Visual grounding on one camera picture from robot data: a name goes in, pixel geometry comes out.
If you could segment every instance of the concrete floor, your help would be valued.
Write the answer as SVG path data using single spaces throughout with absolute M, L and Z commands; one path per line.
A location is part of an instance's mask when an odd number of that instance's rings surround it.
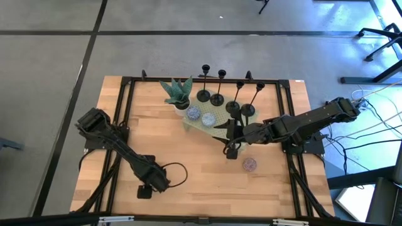
M 376 2 L 387 23 L 400 23 L 400 18 L 389 17 L 394 12 L 383 11 L 390 8 L 385 1 Z M 0 30 L 92 30 L 100 5 L 99 0 L 0 1 Z M 100 30 L 358 31 L 381 27 L 365 2 L 272 0 L 258 16 L 261 6 L 243 0 L 109 0 Z M 88 36 L 0 36 L 0 137 L 25 143 L 24 151 L 0 152 L 0 218 L 29 215 L 88 40 Z M 231 78 L 243 78 L 250 70 L 255 78 L 305 80 L 315 108 L 338 96 L 350 97 L 359 88 L 341 85 L 340 77 L 374 77 L 396 63 L 392 48 L 373 62 L 362 61 L 385 42 L 380 36 L 98 36 L 44 214 L 69 210 L 84 146 L 73 123 L 96 105 L 105 75 L 140 76 L 145 69 L 152 77 L 187 77 L 199 74 L 200 66 L 208 63 L 212 71 L 224 68 Z M 397 101 L 400 91 L 391 87 L 381 94 Z M 388 100 L 375 95 L 370 100 L 383 118 L 396 113 Z M 396 104 L 402 109 L 400 100 Z M 341 136 L 378 122 L 365 111 L 357 121 L 336 124 L 333 130 Z M 401 122 L 395 119 L 390 124 Z M 351 147 L 395 138 L 385 132 L 341 143 Z M 348 153 L 375 169 L 394 164 L 398 146 L 378 144 Z M 326 149 L 325 159 L 342 167 L 343 157 L 332 146 Z M 364 169 L 348 162 L 348 172 L 360 171 Z

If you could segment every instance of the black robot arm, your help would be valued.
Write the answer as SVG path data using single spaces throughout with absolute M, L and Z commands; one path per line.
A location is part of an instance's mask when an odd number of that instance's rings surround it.
M 151 191 L 153 188 L 163 192 L 169 187 L 170 181 L 166 178 L 166 170 L 155 162 L 155 157 L 135 153 L 121 139 L 119 130 L 111 125 L 109 116 L 103 110 L 92 108 L 75 126 L 83 137 L 101 140 L 105 147 L 120 154 L 148 190 Z
M 285 114 L 250 125 L 244 125 L 241 113 L 236 112 L 231 114 L 233 119 L 215 126 L 217 129 L 227 129 L 228 139 L 215 138 L 225 143 L 227 158 L 236 159 L 241 143 L 269 144 L 290 140 L 293 146 L 302 146 L 319 130 L 335 122 L 352 122 L 359 114 L 353 103 L 342 97 L 298 116 Z

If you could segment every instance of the chair leg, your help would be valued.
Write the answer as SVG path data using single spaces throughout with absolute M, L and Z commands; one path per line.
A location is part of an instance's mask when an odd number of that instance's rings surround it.
M 385 27 L 384 31 L 389 31 L 391 29 L 394 29 L 395 33 L 400 33 L 401 32 L 401 30 L 399 30 L 398 26 L 395 23 L 391 23 L 390 25 Z
M 0 138 L 0 148 L 5 147 L 5 148 L 14 148 L 21 150 L 23 148 L 22 144 L 18 144 L 14 141 L 9 141 L 7 139 Z
M 265 2 L 265 3 L 264 3 L 264 6 L 261 8 L 261 10 L 260 10 L 259 13 L 258 13 L 258 14 L 260 14 L 260 15 L 261 15 L 261 13 L 263 12 L 265 6 L 268 4 L 269 0 L 264 0 L 264 2 Z
M 361 29 L 359 34 L 358 34 L 358 36 L 362 37 L 364 35 L 365 31 L 373 32 L 373 33 L 379 34 L 379 35 L 384 35 L 384 36 L 387 36 L 388 38 L 392 38 L 392 39 L 398 37 L 397 33 L 393 33 L 393 32 L 390 32 L 390 31 L 371 29 L 371 28 L 363 28 L 363 29 Z
M 387 48 L 387 47 L 392 46 L 394 43 L 396 43 L 396 42 L 398 42 L 398 41 L 400 41 L 400 38 L 395 38 L 395 39 L 393 39 L 393 40 L 387 42 L 387 43 L 386 43 L 385 45 L 383 45 L 382 47 L 380 47 L 380 48 L 378 48 L 377 50 L 375 50 L 374 52 L 370 53 L 370 55 L 368 55 L 368 56 L 366 57 L 366 59 L 364 59 L 364 60 L 367 61 L 367 62 L 372 61 L 372 60 L 373 60 L 373 59 L 372 59 L 372 56 L 374 56 L 374 54 L 378 53 L 379 51 L 381 51 L 381 50 L 383 50 L 383 49 L 385 49 L 385 48 Z

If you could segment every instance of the black stand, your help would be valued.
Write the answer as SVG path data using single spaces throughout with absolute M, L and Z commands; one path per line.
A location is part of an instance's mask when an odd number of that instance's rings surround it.
M 258 12 L 258 14 L 261 15 L 261 13 L 263 12 L 263 10 L 265 9 L 265 6 L 268 4 L 269 0 L 257 0 L 257 1 L 264 1 L 264 6 L 261 8 L 261 10 Z
M 380 52 L 381 50 L 388 48 L 392 46 L 393 44 L 397 43 L 400 46 L 402 46 L 402 33 L 399 30 L 399 28 L 394 24 L 391 23 L 387 27 L 385 27 L 384 30 L 377 30 L 377 29 L 371 29 L 371 28 L 363 28 L 357 34 L 358 37 L 363 37 L 365 31 L 370 31 L 379 35 L 384 35 L 390 38 L 390 41 L 387 42 L 385 45 L 382 47 L 378 48 L 374 52 L 370 53 L 364 60 L 367 62 L 370 62 L 373 60 L 373 56 Z M 390 85 L 393 83 L 396 83 L 400 81 L 400 78 L 391 78 L 395 73 L 399 72 L 402 67 L 402 62 L 401 60 L 391 67 L 389 67 L 387 70 L 385 70 L 383 73 L 379 74 L 375 78 L 366 78 L 366 77 L 342 77 L 340 78 L 340 82 L 343 84 L 382 84 L 382 85 Z
M 378 48 L 377 50 L 375 50 L 374 52 L 370 53 L 366 59 L 364 59 L 367 62 L 370 62 L 373 60 L 372 56 L 374 56 L 374 54 L 378 53 L 379 51 L 388 48 L 390 46 L 392 46 L 394 43 L 397 43 L 399 45 L 402 44 L 402 33 L 399 30 L 399 28 L 397 27 L 396 24 L 391 23 L 390 25 L 388 25 L 387 27 L 385 27 L 384 30 L 377 30 L 377 29 L 371 29 L 371 28 L 363 28 L 360 30 L 359 34 L 357 34 L 358 37 L 363 37 L 364 36 L 364 32 L 365 31 L 370 31 L 373 32 L 375 34 L 379 34 L 379 35 L 384 35 L 387 36 L 388 38 L 390 38 L 391 40 L 389 42 L 387 42 L 385 45 L 383 45 L 382 47 Z
M 241 87 L 243 87 L 243 85 L 244 85 L 244 82 L 243 82 L 243 81 L 237 81 L 237 82 L 236 82 L 236 87 L 237 87 L 236 96 L 234 97 L 234 100 L 229 101 L 229 102 L 226 104 L 226 107 L 225 107 L 225 108 L 226 108 L 227 113 L 231 114 L 231 113 L 233 113 L 233 112 L 235 112 L 235 111 L 240 110 L 240 106 L 239 106 L 239 104 L 236 102 L 236 99 L 237 99 L 237 95 L 238 95 L 238 93 L 239 93 L 239 90 L 241 89 Z
M 258 92 L 261 91 L 264 87 L 265 87 L 265 84 L 263 82 L 258 82 L 257 83 L 257 91 L 256 91 L 256 94 L 254 94 L 254 97 L 253 97 L 251 103 L 250 104 L 243 104 L 243 106 L 241 106 L 241 114 L 242 115 L 244 115 L 246 117 L 251 117 L 256 113 L 256 109 L 253 106 L 253 102 L 254 102 L 254 99 L 256 98 Z
M 226 71 L 225 70 L 219 70 L 218 71 L 218 75 L 219 75 L 219 88 L 218 88 L 218 93 L 214 94 L 211 96 L 211 104 L 213 106 L 221 106 L 224 102 L 224 96 L 222 96 L 221 94 L 219 94 L 220 92 L 220 84 L 222 83 L 222 79 L 225 77 L 226 75 Z
M 208 90 L 205 90 L 205 83 L 207 82 L 207 74 L 209 72 L 209 65 L 202 65 L 202 72 L 204 73 L 204 88 L 197 92 L 197 99 L 200 102 L 206 102 L 210 99 L 211 94 Z

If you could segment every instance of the wooden tabletop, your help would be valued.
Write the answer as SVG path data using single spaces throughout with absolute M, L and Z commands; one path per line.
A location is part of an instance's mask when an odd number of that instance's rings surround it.
M 119 93 L 121 77 L 106 76 L 97 108 L 110 116 Z M 296 114 L 310 110 L 307 91 L 302 80 L 290 80 Z M 217 83 L 207 88 L 217 90 Z M 192 97 L 202 87 L 194 83 Z M 238 101 L 249 102 L 256 90 L 255 84 L 245 84 Z M 226 96 L 234 96 L 236 86 L 223 83 L 220 89 Z M 223 144 L 209 135 L 191 129 L 184 130 L 182 118 L 172 105 L 165 104 L 166 92 L 158 82 L 136 82 L 129 117 L 128 144 L 138 154 L 152 154 L 164 165 L 180 162 L 188 170 L 188 180 L 164 193 L 153 193 L 150 200 L 136 198 L 141 182 L 134 176 L 126 161 L 122 161 L 113 204 L 113 213 L 138 215 L 196 215 L 210 217 L 295 217 L 286 156 L 281 144 L 253 144 L 237 160 L 228 160 L 222 154 Z M 254 101 L 259 111 L 257 121 L 280 115 L 274 85 L 266 85 Z M 71 210 L 81 207 L 99 184 L 105 151 L 96 150 L 82 163 Z M 254 158 L 257 168 L 252 173 L 243 170 L 242 162 Z M 305 154 L 308 184 L 318 201 L 334 214 L 323 163 L 314 155 Z M 183 168 L 169 166 L 167 177 L 174 185 L 185 177 Z M 106 188 L 102 210 L 106 209 L 109 187 Z M 306 215 L 303 192 L 299 188 L 301 210 Z

